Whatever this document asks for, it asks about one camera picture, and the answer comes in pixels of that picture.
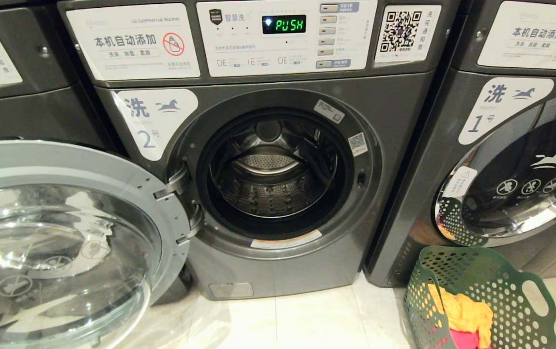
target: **clothes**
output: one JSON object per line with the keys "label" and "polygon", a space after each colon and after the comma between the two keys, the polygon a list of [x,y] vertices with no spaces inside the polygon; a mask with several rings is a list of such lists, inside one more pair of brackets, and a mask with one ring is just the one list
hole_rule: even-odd
{"label": "clothes", "polygon": [[491,325],[493,324],[491,308],[486,303],[475,302],[462,293],[455,296],[443,287],[439,287],[439,289],[442,292],[441,297],[437,293],[435,285],[429,284],[429,291],[433,296],[435,307],[442,314],[446,310],[450,329],[460,332],[478,332],[478,348],[488,348],[491,345]]}
{"label": "clothes", "polygon": [[478,332],[459,332],[450,330],[452,340],[457,349],[478,349]]}

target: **green plastic basket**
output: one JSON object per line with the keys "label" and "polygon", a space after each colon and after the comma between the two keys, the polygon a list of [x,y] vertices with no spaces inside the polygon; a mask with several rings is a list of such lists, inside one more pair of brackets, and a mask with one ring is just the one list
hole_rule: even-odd
{"label": "green plastic basket", "polygon": [[[533,281],[548,312],[535,312],[523,285]],[[420,349],[454,349],[448,318],[435,308],[428,284],[485,302],[493,311],[493,349],[556,349],[556,306],[543,280],[519,272],[498,252],[482,247],[429,246],[420,252],[404,304]]]}

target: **open washer door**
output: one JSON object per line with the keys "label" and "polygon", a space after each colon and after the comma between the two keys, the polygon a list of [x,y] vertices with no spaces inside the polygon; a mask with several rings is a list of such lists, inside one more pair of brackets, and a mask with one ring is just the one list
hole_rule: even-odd
{"label": "open washer door", "polygon": [[0,348],[111,348],[175,280],[179,199],[129,161],[0,141]]}

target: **white tile floor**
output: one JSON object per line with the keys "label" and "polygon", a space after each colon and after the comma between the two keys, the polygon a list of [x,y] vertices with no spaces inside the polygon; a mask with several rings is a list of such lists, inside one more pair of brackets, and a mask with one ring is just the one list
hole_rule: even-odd
{"label": "white tile floor", "polygon": [[[545,283],[556,302],[556,278]],[[192,290],[150,308],[121,349],[410,349],[404,289],[351,286],[262,300],[208,301]]]}

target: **control button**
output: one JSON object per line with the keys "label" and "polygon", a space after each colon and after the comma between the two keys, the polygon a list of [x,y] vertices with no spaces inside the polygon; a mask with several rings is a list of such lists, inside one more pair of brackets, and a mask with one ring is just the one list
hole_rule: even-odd
{"label": "control button", "polygon": [[336,23],[336,16],[322,16],[321,23]]}
{"label": "control button", "polygon": [[334,44],[334,39],[333,38],[320,38],[319,39],[319,45],[333,45]]}
{"label": "control button", "polygon": [[337,13],[338,4],[321,4],[321,13]]}
{"label": "control button", "polygon": [[317,50],[317,55],[318,56],[331,56],[333,54],[334,54],[333,49],[318,49]]}
{"label": "control button", "polygon": [[317,69],[332,68],[332,61],[317,61]]}
{"label": "control button", "polygon": [[321,35],[336,34],[336,28],[334,27],[319,28],[319,34]]}

